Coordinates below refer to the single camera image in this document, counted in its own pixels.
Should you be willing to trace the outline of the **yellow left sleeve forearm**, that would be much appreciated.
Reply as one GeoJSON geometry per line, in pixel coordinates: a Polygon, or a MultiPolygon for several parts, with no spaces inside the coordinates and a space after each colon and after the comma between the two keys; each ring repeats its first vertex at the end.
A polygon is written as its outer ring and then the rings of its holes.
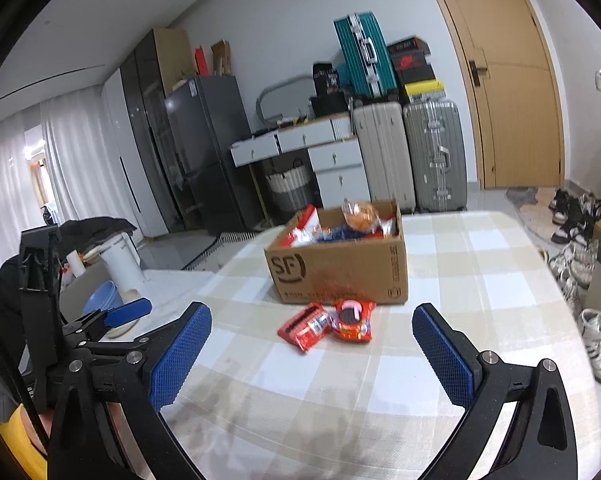
{"type": "Polygon", "coordinates": [[[48,478],[46,452],[22,404],[6,422],[0,422],[0,436],[29,478],[48,478]]]}

